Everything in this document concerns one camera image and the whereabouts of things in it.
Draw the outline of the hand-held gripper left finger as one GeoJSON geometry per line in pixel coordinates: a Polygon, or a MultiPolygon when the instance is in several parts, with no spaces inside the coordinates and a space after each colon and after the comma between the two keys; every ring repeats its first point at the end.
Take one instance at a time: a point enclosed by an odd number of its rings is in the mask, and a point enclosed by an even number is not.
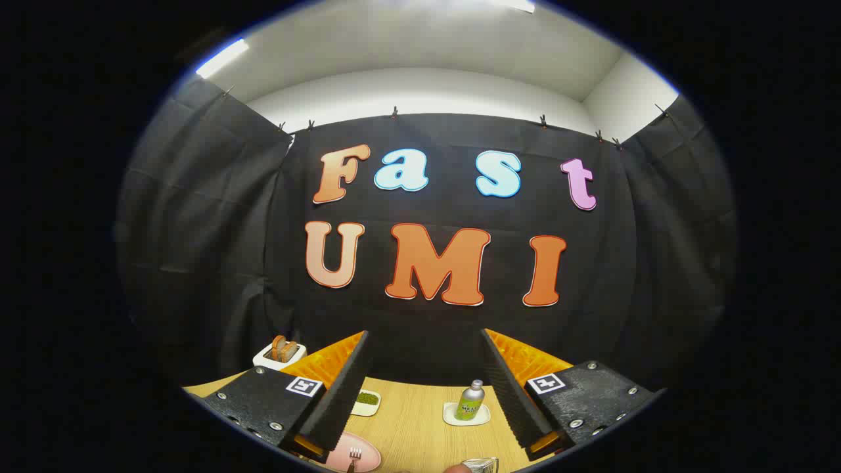
{"type": "Polygon", "coordinates": [[[361,330],[282,369],[256,365],[193,399],[246,436],[324,463],[369,371],[369,338],[361,330]]]}

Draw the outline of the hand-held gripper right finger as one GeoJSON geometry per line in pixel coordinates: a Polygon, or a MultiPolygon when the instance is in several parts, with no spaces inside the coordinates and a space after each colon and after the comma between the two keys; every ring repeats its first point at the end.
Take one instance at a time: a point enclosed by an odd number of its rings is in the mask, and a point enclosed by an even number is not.
{"type": "Polygon", "coordinates": [[[597,360],[573,363],[496,330],[480,330],[483,368],[528,460],[595,441],[661,398],[597,360]]]}

